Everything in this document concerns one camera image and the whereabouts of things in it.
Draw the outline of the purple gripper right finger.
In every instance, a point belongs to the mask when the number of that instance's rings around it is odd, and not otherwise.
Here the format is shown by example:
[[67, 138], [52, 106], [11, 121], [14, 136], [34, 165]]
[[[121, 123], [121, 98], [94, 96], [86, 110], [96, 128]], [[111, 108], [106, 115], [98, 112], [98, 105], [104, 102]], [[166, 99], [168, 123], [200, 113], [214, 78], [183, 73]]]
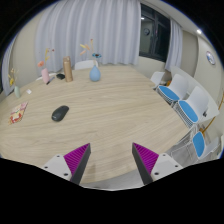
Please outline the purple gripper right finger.
[[168, 154], [157, 154], [137, 143], [132, 144], [132, 154], [144, 185], [182, 169]]

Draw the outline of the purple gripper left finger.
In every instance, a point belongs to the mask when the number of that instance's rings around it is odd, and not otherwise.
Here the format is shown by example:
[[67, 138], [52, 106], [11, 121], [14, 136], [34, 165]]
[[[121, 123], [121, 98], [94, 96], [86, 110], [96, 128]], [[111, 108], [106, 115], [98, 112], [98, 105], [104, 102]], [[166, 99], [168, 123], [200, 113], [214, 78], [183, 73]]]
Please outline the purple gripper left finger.
[[90, 154], [91, 147], [90, 144], [87, 143], [66, 155], [55, 155], [42, 169], [79, 185]]

